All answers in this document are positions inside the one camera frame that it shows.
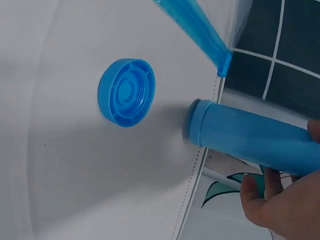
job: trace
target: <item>white grout line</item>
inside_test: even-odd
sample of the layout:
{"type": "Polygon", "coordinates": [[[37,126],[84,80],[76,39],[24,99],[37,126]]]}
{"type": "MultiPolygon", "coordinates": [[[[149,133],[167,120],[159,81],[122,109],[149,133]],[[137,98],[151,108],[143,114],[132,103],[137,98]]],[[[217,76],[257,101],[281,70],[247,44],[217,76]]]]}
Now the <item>white grout line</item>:
{"type": "Polygon", "coordinates": [[[310,70],[307,70],[307,69],[305,69],[305,68],[302,68],[302,67],[293,65],[293,64],[291,64],[291,63],[289,63],[289,62],[286,62],[286,61],[281,61],[281,60],[279,60],[279,59],[276,59],[275,62],[278,63],[278,64],[285,65],[285,66],[287,66],[287,67],[289,67],[289,68],[298,70],[298,71],[303,72],[303,73],[305,73],[305,74],[311,75],[311,76],[313,76],[313,77],[315,77],[315,78],[317,78],[317,79],[320,79],[320,74],[317,74],[317,73],[315,73],[315,72],[313,72],[313,71],[310,71],[310,70]]]}
{"type": "MultiPolygon", "coordinates": [[[[242,50],[242,49],[238,49],[238,48],[232,48],[231,50],[234,51],[234,52],[237,52],[237,53],[247,54],[247,55],[251,55],[251,56],[257,57],[257,58],[273,61],[273,58],[270,57],[270,56],[265,56],[265,55],[262,55],[262,54],[259,54],[259,53],[255,53],[255,52],[252,52],[252,51],[242,50]]],[[[291,64],[289,62],[282,61],[282,60],[279,60],[279,59],[275,59],[274,62],[277,63],[277,64],[285,65],[285,66],[287,66],[289,68],[298,70],[300,72],[303,72],[305,74],[313,76],[313,77],[315,77],[317,79],[320,79],[320,74],[317,74],[317,73],[315,73],[313,71],[307,70],[307,69],[302,68],[300,66],[296,66],[294,64],[291,64]]]]}
{"type": "Polygon", "coordinates": [[[243,49],[239,49],[239,48],[232,48],[231,50],[234,51],[234,52],[238,52],[238,53],[242,53],[242,54],[248,54],[248,55],[251,55],[251,56],[254,56],[254,57],[258,57],[258,58],[261,58],[261,59],[266,59],[266,60],[269,60],[269,61],[273,60],[273,58],[270,57],[270,56],[265,56],[265,55],[262,55],[262,54],[259,54],[259,53],[253,52],[253,51],[247,51],[247,50],[243,50],[243,49]]]}
{"type": "Polygon", "coordinates": [[[272,62],[271,62],[271,66],[270,66],[270,71],[269,71],[269,75],[268,75],[268,78],[266,80],[264,92],[263,92],[263,95],[262,95],[262,99],[263,100],[265,100],[266,97],[267,97],[269,86],[270,86],[270,82],[271,82],[271,78],[272,78],[272,74],[273,74],[274,68],[275,68],[275,61],[277,59],[277,53],[278,53],[279,42],[280,42],[280,37],[281,37],[281,30],[282,30],[282,25],[283,25],[283,21],[284,21],[285,4],[286,4],[286,0],[282,0],[282,2],[281,2],[281,10],[280,10],[279,27],[278,27],[278,32],[277,32],[277,35],[276,35],[276,40],[275,40],[275,45],[274,45],[274,51],[273,51],[273,57],[272,57],[272,62]]]}

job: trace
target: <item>tube cap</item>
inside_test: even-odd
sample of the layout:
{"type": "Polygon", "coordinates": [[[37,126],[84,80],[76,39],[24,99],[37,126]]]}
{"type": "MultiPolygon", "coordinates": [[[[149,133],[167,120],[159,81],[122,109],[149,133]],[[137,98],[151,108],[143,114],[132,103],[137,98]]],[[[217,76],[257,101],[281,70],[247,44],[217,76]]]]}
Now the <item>tube cap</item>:
{"type": "Polygon", "coordinates": [[[111,122],[129,128],[148,113],[156,79],[152,67],[141,59],[120,59],[104,72],[98,86],[98,105],[111,122]]]}
{"type": "Polygon", "coordinates": [[[207,109],[212,103],[213,101],[211,100],[197,100],[193,106],[193,110],[190,112],[189,139],[193,144],[200,147],[202,147],[200,142],[202,122],[207,109]]]}

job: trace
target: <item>tiled wall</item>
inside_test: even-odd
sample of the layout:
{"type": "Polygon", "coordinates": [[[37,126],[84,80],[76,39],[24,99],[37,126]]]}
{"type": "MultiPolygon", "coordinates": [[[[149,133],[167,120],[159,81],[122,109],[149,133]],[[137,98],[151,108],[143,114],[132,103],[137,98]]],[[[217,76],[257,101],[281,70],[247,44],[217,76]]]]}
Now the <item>tiled wall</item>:
{"type": "Polygon", "coordinates": [[[225,87],[320,118],[320,2],[254,0],[225,87]]]}

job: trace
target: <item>blue tube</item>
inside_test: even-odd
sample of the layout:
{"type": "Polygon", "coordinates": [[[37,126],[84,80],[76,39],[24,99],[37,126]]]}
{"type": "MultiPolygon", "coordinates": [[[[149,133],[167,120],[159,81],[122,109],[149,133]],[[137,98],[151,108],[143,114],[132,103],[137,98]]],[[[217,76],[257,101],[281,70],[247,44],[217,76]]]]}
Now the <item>blue tube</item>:
{"type": "Polygon", "coordinates": [[[211,100],[198,101],[189,122],[198,146],[297,176],[320,169],[320,144],[303,128],[211,100]]]}
{"type": "Polygon", "coordinates": [[[153,0],[189,35],[226,77],[232,52],[226,47],[196,0],[153,0]]]}

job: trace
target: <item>decorative leaf pattern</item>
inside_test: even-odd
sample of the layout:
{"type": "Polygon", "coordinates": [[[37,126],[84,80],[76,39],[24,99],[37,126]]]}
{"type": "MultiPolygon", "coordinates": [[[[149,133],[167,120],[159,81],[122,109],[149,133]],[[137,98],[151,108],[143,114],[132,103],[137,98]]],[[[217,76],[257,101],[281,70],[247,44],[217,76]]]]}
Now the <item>decorative leaf pattern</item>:
{"type": "MultiPolygon", "coordinates": [[[[236,174],[232,174],[230,176],[227,176],[228,179],[231,179],[233,181],[236,181],[238,183],[242,183],[243,177],[245,174],[251,175],[255,178],[257,185],[258,185],[258,191],[261,198],[264,198],[265,196],[265,180],[264,176],[261,174],[255,174],[255,173],[245,173],[245,172],[239,172],[236,174]]],[[[202,204],[202,207],[211,199],[213,199],[216,196],[222,195],[222,194],[229,194],[229,193],[239,193],[240,191],[234,189],[233,187],[227,186],[221,182],[215,181],[211,184],[208,191],[206,192],[204,202],[202,204]]]]}
{"type": "MultiPolygon", "coordinates": [[[[236,173],[230,176],[227,176],[228,179],[234,180],[238,183],[242,183],[242,179],[246,173],[236,173]]],[[[263,175],[260,174],[255,174],[255,173],[248,173],[248,175],[252,176],[255,178],[256,183],[258,185],[258,191],[259,191],[259,196],[260,198],[265,197],[265,178],[263,175]]]]}
{"type": "Polygon", "coordinates": [[[239,193],[239,191],[234,189],[233,187],[230,187],[221,182],[215,181],[214,183],[211,184],[208,191],[206,192],[202,207],[214,197],[222,194],[230,194],[230,193],[239,193]]]}

